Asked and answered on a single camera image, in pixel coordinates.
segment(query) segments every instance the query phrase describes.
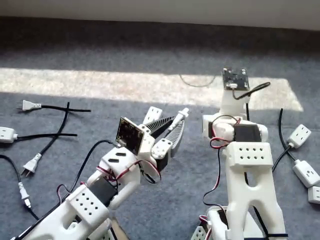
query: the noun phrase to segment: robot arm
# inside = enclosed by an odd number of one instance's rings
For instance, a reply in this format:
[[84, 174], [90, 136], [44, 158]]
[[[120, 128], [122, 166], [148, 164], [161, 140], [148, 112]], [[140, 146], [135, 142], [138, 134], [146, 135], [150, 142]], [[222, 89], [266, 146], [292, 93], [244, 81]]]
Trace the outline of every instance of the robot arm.
[[[143, 121], [145, 124], [139, 126], [121, 118], [116, 140], [122, 147], [114, 147], [103, 156], [87, 184], [79, 186], [23, 239], [99, 240], [108, 235], [109, 210], [117, 209], [140, 185], [140, 167], [151, 176], [160, 174], [179, 147], [188, 109], [176, 117], [159, 119], [161, 113], [161, 109], [151, 107]], [[155, 144], [155, 138], [170, 126], [168, 134]], [[120, 190], [105, 180], [111, 175], [121, 184]]]

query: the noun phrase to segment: white wall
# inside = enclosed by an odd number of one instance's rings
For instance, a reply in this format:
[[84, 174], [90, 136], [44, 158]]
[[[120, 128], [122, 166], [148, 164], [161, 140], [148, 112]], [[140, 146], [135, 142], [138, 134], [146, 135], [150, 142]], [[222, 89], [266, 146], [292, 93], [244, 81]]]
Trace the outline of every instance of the white wall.
[[0, 16], [320, 30], [320, 0], [0, 0]]

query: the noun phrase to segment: wire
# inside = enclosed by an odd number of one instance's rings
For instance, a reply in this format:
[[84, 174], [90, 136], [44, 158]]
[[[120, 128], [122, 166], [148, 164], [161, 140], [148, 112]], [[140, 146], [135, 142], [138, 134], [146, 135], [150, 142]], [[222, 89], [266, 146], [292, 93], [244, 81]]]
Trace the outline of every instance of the wire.
[[18, 178], [18, 182], [20, 183], [21, 182], [21, 177], [20, 177], [18, 168], [17, 168], [16, 164], [14, 163], [14, 161], [12, 161], [12, 159], [10, 157], [8, 157], [6, 155], [2, 155], [2, 154], [0, 154], [0, 159], [7, 160], [12, 165], [12, 167], [14, 168], [16, 177]]
[[240, 99], [243, 99], [244, 97], [250, 97], [251, 96], [251, 94], [253, 94], [254, 92], [257, 92], [257, 91], [259, 91], [259, 90], [262, 90], [262, 89], [265, 89], [266, 87], [269, 87], [270, 86], [270, 84], [271, 84], [271, 82], [265, 82], [265, 83], [262, 83], [262, 84], [260, 84], [260, 85], [258, 85], [258, 86], [256, 86], [256, 87], [254, 87], [252, 90], [250, 90], [250, 91], [247, 91], [246, 93], [244, 93], [244, 94], [242, 94], [242, 95], [240, 95], [240, 96], [236, 96], [235, 95], [235, 90], [234, 89], [232, 89], [232, 96], [233, 96], [233, 98], [235, 99], [235, 100], [240, 100]]
[[116, 233], [115, 233], [115, 231], [114, 231], [114, 229], [113, 229], [112, 227], [110, 228], [110, 231], [111, 231], [111, 233], [112, 233], [113, 240], [118, 240], [118, 238], [117, 238], [117, 236], [116, 236]]
[[68, 109], [69, 109], [69, 106], [70, 106], [70, 102], [68, 101], [67, 104], [66, 104], [66, 111], [64, 113], [64, 118], [63, 118], [63, 121], [62, 121], [62, 124], [58, 130], [58, 132], [56, 133], [57, 135], [54, 136], [51, 141], [40, 151], [40, 154], [43, 156], [46, 151], [52, 146], [52, 144], [54, 144], [54, 142], [58, 139], [59, 137], [59, 134], [61, 134], [61, 132], [63, 131], [63, 129], [65, 128], [65, 125], [66, 125], [66, 122], [67, 122], [67, 118], [68, 118]]
[[[88, 152], [88, 154], [86, 155], [82, 165], [81, 165], [81, 168], [78, 172], [78, 174], [76, 175], [75, 177], [75, 180], [72, 184], [72, 188], [70, 190], [70, 192], [73, 192], [73, 190], [75, 189], [76, 185], [77, 185], [77, 182], [80, 178], [80, 175], [82, 173], [82, 171], [84, 170], [84, 167], [85, 165], [87, 164], [88, 162], [88, 159], [90, 157], [90, 155], [92, 154], [92, 152], [94, 151], [94, 149], [100, 145], [101, 143], [108, 143], [108, 144], [112, 144], [114, 145], [115, 147], [118, 147], [116, 144], [114, 144], [113, 142], [111, 142], [110, 140], [100, 140], [98, 142], [96, 142], [93, 147], [90, 149], [90, 151]], [[61, 200], [62, 202], [69, 196], [69, 194], [66, 194]], [[33, 229], [35, 229], [36, 226], [38, 226], [47, 216], [49, 216], [54, 210], [56, 210], [58, 207], [60, 206], [60, 202], [58, 202], [53, 208], [51, 208], [46, 214], [44, 214], [41, 218], [39, 218], [38, 221], [36, 221], [32, 226], [30, 226], [26, 231], [24, 231], [21, 235], [17, 236], [16, 237], [16, 240], [22, 240], [24, 237], [26, 237]]]
[[52, 105], [41, 105], [42, 109], [55, 109], [61, 111], [68, 111], [68, 112], [82, 112], [82, 113], [90, 113], [90, 109], [74, 109], [68, 107], [60, 107], [60, 106], [52, 106]]
[[[282, 144], [282, 146], [283, 146], [283, 149], [286, 149], [287, 148], [287, 146], [286, 146], [286, 143], [285, 143], [285, 141], [284, 141], [284, 137], [283, 137], [283, 135], [282, 135], [282, 130], [281, 130], [281, 122], [282, 122], [282, 113], [283, 113], [283, 111], [284, 111], [284, 109], [283, 108], [281, 108], [280, 109], [280, 113], [279, 113], [279, 119], [278, 119], [278, 130], [279, 130], [279, 137], [280, 137], [280, 141], [281, 141], [281, 144]], [[297, 160], [297, 158], [295, 158], [293, 155], [292, 155], [292, 153], [291, 152], [287, 152], [286, 153], [293, 161], [296, 161]]]
[[60, 196], [60, 188], [61, 188], [61, 187], [64, 187], [65, 190], [66, 190], [69, 194], [72, 193], [71, 191], [69, 191], [69, 189], [66, 187], [66, 185], [60, 184], [60, 185], [56, 188], [56, 194], [57, 194], [57, 196], [58, 196], [60, 205], [62, 204], [62, 199], [61, 199], [61, 196]]
[[35, 212], [31, 208], [26, 207], [26, 209], [34, 217], [35, 220], [39, 220], [39, 217], [35, 214]]
[[203, 85], [193, 85], [193, 84], [190, 84], [188, 82], [185, 81], [185, 79], [181, 76], [181, 74], [179, 74], [179, 77], [180, 79], [182, 80], [182, 82], [190, 87], [194, 87], [194, 88], [204, 88], [204, 87], [209, 87], [213, 82], [214, 80], [216, 79], [216, 75], [213, 76], [212, 80], [206, 84], [203, 84]]
[[26, 136], [17, 136], [18, 140], [30, 140], [30, 139], [37, 139], [37, 138], [47, 138], [47, 137], [56, 137], [56, 136], [67, 136], [67, 137], [77, 137], [78, 134], [74, 133], [45, 133], [45, 134], [33, 134], [33, 135], [26, 135]]
[[291, 146], [289, 145], [281, 154], [280, 156], [277, 158], [277, 160], [275, 160], [273, 166], [272, 166], [272, 172], [275, 171], [278, 163], [280, 162], [280, 160], [288, 153], [288, 151], [291, 149]]
[[209, 240], [209, 238], [210, 238], [210, 236], [211, 236], [211, 232], [212, 232], [212, 228], [210, 227], [209, 230], [208, 230], [208, 232], [207, 232], [206, 235], [205, 235], [204, 240]]
[[205, 197], [206, 197], [208, 194], [212, 193], [214, 190], [216, 190], [216, 189], [218, 188], [218, 186], [219, 186], [219, 183], [220, 183], [220, 176], [221, 176], [220, 150], [221, 150], [221, 148], [218, 149], [218, 166], [219, 166], [219, 168], [218, 168], [218, 175], [217, 175], [217, 177], [216, 177], [215, 184], [214, 184], [213, 188], [212, 188], [210, 191], [207, 191], [207, 192], [203, 195], [203, 198], [202, 198], [203, 203], [204, 203], [205, 205], [207, 205], [207, 206], [216, 205], [216, 204], [207, 203], [207, 202], [205, 201]]
[[250, 121], [249, 103], [245, 104], [246, 119]]

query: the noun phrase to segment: black cable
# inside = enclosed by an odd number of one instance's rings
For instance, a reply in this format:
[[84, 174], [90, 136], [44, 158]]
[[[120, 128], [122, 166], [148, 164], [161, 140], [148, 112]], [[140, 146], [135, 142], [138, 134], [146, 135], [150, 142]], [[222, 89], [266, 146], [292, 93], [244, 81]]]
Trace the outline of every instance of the black cable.
[[112, 227], [110, 228], [110, 231], [111, 231], [111, 233], [112, 233], [113, 239], [114, 239], [114, 240], [118, 240], [118, 238], [117, 238], [117, 236], [116, 236], [116, 233], [115, 233], [115, 231], [114, 231], [114, 229], [113, 229]]
[[29, 208], [29, 207], [25, 207], [25, 208], [34, 217], [35, 220], [39, 220], [39, 217], [35, 214], [35, 212], [31, 208]]
[[[76, 175], [75, 177], [75, 180], [73, 182], [73, 185], [72, 185], [72, 188], [70, 190], [70, 192], [72, 192], [76, 185], [77, 185], [77, 182], [80, 178], [80, 175], [82, 173], [82, 171], [84, 170], [84, 167], [90, 157], [90, 155], [92, 154], [93, 150], [101, 143], [108, 143], [108, 144], [112, 144], [114, 145], [115, 147], [118, 147], [116, 144], [114, 144], [113, 142], [109, 141], [109, 140], [101, 140], [101, 141], [98, 141], [96, 144], [93, 145], [93, 147], [90, 149], [90, 151], [88, 152], [87, 156], [85, 157], [82, 165], [81, 165], [81, 168], [78, 172], [78, 174]], [[66, 194], [63, 198], [62, 198], [62, 202], [69, 196], [69, 194]], [[38, 226], [47, 216], [49, 216], [54, 210], [56, 210], [58, 207], [60, 206], [60, 202], [58, 202], [53, 208], [51, 208], [46, 214], [44, 214], [41, 218], [39, 218], [38, 221], [36, 221], [32, 226], [30, 226], [26, 231], [24, 231], [21, 235], [17, 236], [16, 237], [16, 240], [22, 240], [24, 237], [26, 237], [33, 229], [35, 229], [36, 226]]]
[[16, 164], [14, 163], [14, 161], [12, 161], [12, 159], [10, 157], [8, 157], [6, 155], [2, 155], [2, 154], [0, 154], [0, 159], [7, 160], [12, 165], [12, 167], [14, 168], [16, 177], [18, 178], [18, 182], [20, 183], [21, 182], [21, 177], [20, 177], [18, 168], [17, 168]]
[[44, 133], [44, 134], [33, 134], [33, 135], [26, 135], [26, 136], [17, 136], [17, 140], [31, 140], [31, 139], [38, 139], [38, 138], [48, 138], [48, 137], [56, 137], [56, 136], [67, 136], [67, 137], [77, 137], [78, 134], [74, 133]]
[[67, 122], [67, 118], [68, 118], [68, 113], [69, 113], [68, 109], [69, 109], [69, 106], [70, 106], [70, 102], [68, 102], [68, 103], [66, 104], [66, 108], [65, 108], [66, 110], [65, 110], [65, 113], [64, 113], [64, 118], [63, 118], [62, 124], [61, 124], [58, 132], [56, 133], [57, 135], [54, 136], [54, 137], [51, 139], [51, 141], [40, 151], [40, 154], [41, 154], [42, 156], [43, 156], [43, 155], [46, 153], [46, 151], [52, 146], [52, 144], [54, 144], [54, 142], [58, 139], [59, 134], [61, 134], [61, 132], [63, 131], [63, 129], [64, 129], [65, 125], [66, 125], [66, 122]]
[[216, 76], [214, 76], [214, 77], [212, 78], [212, 80], [211, 80], [210, 82], [206, 83], [206, 84], [203, 84], [203, 85], [193, 85], [193, 84], [190, 84], [190, 83], [186, 82], [185, 79], [181, 76], [181, 74], [179, 74], [179, 77], [180, 77], [180, 79], [182, 80], [182, 82], [183, 82], [184, 84], [186, 84], [186, 85], [188, 85], [188, 86], [190, 86], [190, 87], [194, 87], [194, 88], [209, 87], [209, 86], [214, 82], [214, 80], [216, 79]]
[[245, 104], [246, 119], [250, 121], [249, 103]]
[[[282, 113], [283, 113], [283, 111], [284, 111], [284, 109], [283, 108], [281, 108], [280, 109], [280, 113], [279, 113], [279, 119], [278, 119], [278, 130], [279, 130], [279, 137], [280, 137], [280, 141], [281, 141], [281, 144], [282, 144], [282, 146], [283, 146], [283, 149], [285, 150], [286, 148], [287, 148], [287, 145], [286, 145], [286, 143], [285, 143], [285, 141], [284, 141], [284, 137], [283, 137], [283, 135], [282, 135], [282, 130], [281, 130], [281, 125], [282, 125]], [[287, 152], [286, 153], [293, 161], [295, 161], [295, 160], [297, 160], [293, 155], [292, 155], [292, 153], [291, 152]]]
[[74, 108], [67, 108], [61, 106], [52, 106], [52, 105], [41, 105], [42, 109], [55, 109], [61, 111], [68, 111], [68, 112], [82, 112], [82, 113], [90, 113], [90, 109], [74, 109]]
[[220, 176], [221, 176], [220, 150], [221, 150], [221, 149], [222, 149], [222, 147], [218, 149], [218, 166], [219, 166], [219, 169], [218, 169], [218, 177], [217, 177], [217, 180], [216, 180], [216, 183], [215, 183], [215, 187], [213, 187], [213, 189], [211, 189], [210, 191], [207, 191], [207, 192], [203, 195], [203, 198], [202, 198], [202, 202], [204, 203], [204, 205], [207, 205], [207, 206], [212, 206], [212, 204], [211, 204], [211, 203], [207, 203], [207, 202], [205, 201], [205, 197], [206, 197], [208, 194], [212, 193], [214, 190], [216, 190], [217, 187], [218, 187], [218, 185], [219, 185], [219, 183], [220, 183]]
[[272, 166], [272, 172], [275, 171], [278, 163], [280, 162], [280, 160], [284, 157], [284, 155], [286, 155], [288, 153], [288, 151], [291, 149], [291, 146], [289, 145], [281, 154], [280, 156], [277, 158], [277, 160], [275, 160], [273, 166]]
[[266, 87], [269, 87], [270, 84], [271, 84], [271, 82], [269, 82], [269, 81], [268, 81], [268, 82], [265, 82], [265, 83], [262, 83], [262, 84], [260, 84], [260, 85], [258, 85], [258, 86], [256, 86], [256, 87], [254, 87], [252, 90], [247, 91], [246, 93], [244, 93], [244, 94], [242, 94], [242, 95], [240, 95], [240, 96], [236, 96], [236, 95], [235, 95], [235, 90], [232, 89], [232, 96], [233, 96], [233, 98], [236, 99], [236, 100], [243, 99], [244, 97], [247, 97], [247, 96], [250, 97], [251, 94], [253, 94], [254, 92], [257, 92], [257, 91], [262, 90], [262, 89], [264, 89], [264, 88], [266, 88]]

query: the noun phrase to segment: circuit board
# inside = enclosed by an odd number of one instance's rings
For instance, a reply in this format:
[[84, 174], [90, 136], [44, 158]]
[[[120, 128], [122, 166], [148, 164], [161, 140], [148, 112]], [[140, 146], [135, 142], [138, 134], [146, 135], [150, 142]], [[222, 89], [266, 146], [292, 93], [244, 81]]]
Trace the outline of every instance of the circuit board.
[[129, 119], [121, 117], [115, 140], [123, 147], [128, 149], [134, 155], [138, 155], [144, 131], [138, 128]]

